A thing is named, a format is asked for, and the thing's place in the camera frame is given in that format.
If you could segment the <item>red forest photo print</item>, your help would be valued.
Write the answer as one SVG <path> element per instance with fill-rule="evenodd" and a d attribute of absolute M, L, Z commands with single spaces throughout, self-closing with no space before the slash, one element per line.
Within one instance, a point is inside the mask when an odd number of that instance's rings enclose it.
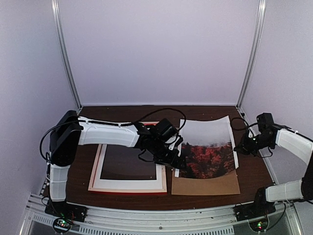
<path fill-rule="evenodd" d="M 186 168 L 176 169 L 176 178 L 213 179 L 239 167 L 229 116 L 211 121 L 180 121 L 183 142 L 179 146 Z"/>

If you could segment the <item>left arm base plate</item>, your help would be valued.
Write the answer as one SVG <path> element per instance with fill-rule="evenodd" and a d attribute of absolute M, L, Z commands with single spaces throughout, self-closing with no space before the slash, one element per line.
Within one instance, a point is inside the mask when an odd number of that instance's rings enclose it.
<path fill-rule="evenodd" d="M 45 213 L 70 221 L 84 222 L 87 215 L 87 208 L 67 202 L 49 201 L 45 207 Z"/>

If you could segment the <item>white photo mat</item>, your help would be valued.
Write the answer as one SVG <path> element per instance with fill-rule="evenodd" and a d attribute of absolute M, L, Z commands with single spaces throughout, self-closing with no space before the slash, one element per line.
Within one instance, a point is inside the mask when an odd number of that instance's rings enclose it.
<path fill-rule="evenodd" d="M 89 191 L 100 193 L 166 193 L 166 168 L 156 165 L 155 180 L 103 180 L 100 174 L 103 167 L 107 144 L 98 146 L 89 181 Z"/>

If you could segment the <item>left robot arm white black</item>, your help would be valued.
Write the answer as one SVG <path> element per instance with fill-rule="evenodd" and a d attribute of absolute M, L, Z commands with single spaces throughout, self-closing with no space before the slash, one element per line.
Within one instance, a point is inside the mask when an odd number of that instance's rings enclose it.
<path fill-rule="evenodd" d="M 70 213 L 70 206 L 65 203 L 67 176 L 80 145 L 110 144 L 136 148 L 150 152 L 155 164 L 186 168 L 186 159 L 178 149 L 183 138 L 179 129 L 166 118 L 155 125 L 145 125 L 141 119 L 109 122 L 78 116 L 74 110 L 69 110 L 57 125 L 44 133 L 40 146 L 47 136 L 49 151 L 44 154 L 42 147 L 39 151 L 48 163 L 51 209 L 59 217 L 66 217 Z"/>

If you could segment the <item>red wooden picture frame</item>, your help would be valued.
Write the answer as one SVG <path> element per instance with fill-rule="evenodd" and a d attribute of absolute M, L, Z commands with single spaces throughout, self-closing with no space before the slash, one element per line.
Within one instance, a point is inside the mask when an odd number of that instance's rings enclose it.
<path fill-rule="evenodd" d="M 88 190 L 105 194 L 166 194 L 165 166 L 134 147 L 134 127 L 88 127 L 83 144 L 97 144 Z"/>

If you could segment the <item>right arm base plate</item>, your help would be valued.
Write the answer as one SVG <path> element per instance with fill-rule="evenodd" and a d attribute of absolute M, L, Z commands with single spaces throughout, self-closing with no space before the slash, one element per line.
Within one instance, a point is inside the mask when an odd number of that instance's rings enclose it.
<path fill-rule="evenodd" d="M 251 220 L 276 212 L 274 203 L 266 203 L 265 205 L 257 205 L 256 203 L 243 205 L 239 204 L 236 205 L 233 209 L 237 221 Z"/>

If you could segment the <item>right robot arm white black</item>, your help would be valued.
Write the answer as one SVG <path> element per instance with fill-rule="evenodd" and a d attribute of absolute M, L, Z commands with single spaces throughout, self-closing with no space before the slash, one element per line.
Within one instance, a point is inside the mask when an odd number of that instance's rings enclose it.
<path fill-rule="evenodd" d="M 245 131 L 234 151 L 243 155 L 256 156 L 261 149 L 269 151 L 280 147 L 304 162 L 307 166 L 304 176 L 295 181 L 258 189 L 251 212 L 261 216 L 269 205 L 279 201 L 313 202 L 313 140 L 274 122 L 271 113 L 257 116 L 256 122 L 243 128 Z"/>

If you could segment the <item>clear acrylic sheet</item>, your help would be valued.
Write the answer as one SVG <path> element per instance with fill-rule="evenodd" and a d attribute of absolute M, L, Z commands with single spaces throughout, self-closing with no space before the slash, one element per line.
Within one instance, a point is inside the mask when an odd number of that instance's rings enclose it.
<path fill-rule="evenodd" d="M 156 165 L 138 158 L 141 150 L 108 145 L 100 178 L 103 180 L 155 180 Z"/>

